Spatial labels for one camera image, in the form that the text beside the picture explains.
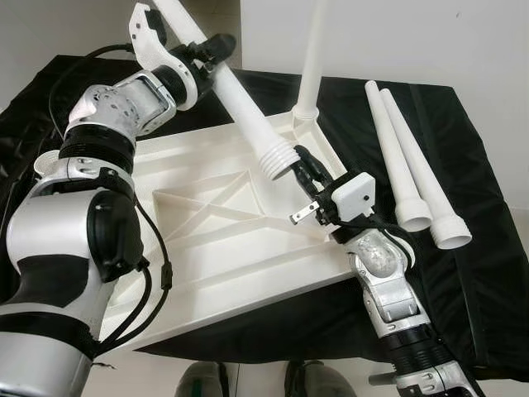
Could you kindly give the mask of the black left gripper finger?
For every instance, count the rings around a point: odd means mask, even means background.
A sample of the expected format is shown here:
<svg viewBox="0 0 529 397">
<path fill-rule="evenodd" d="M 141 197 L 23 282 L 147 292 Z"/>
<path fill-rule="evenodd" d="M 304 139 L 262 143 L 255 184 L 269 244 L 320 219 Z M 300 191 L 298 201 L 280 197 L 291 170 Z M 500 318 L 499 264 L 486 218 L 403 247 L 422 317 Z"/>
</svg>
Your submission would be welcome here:
<svg viewBox="0 0 529 397">
<path fill-rule="evenodd" d="M 215 34 L 198 45 L 198 60 L 202 63 L 224 63 L 237 48 L 237 38 L 230 34 Z"/>
</svg>

